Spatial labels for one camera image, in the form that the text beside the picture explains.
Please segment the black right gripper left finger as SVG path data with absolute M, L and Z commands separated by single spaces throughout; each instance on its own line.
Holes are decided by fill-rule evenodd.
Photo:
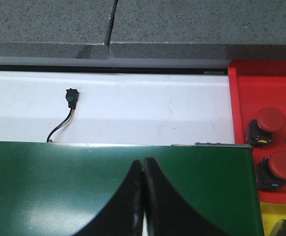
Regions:
M 143 233 L 142 164 L 132 162 L 122 184 L 100 212 L 76 235 L 141 236 Z

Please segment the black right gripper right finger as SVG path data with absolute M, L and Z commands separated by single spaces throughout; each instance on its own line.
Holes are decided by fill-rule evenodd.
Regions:
M 143 162 L 149 236 L 226 236 L 174 188 L 156 158 Z

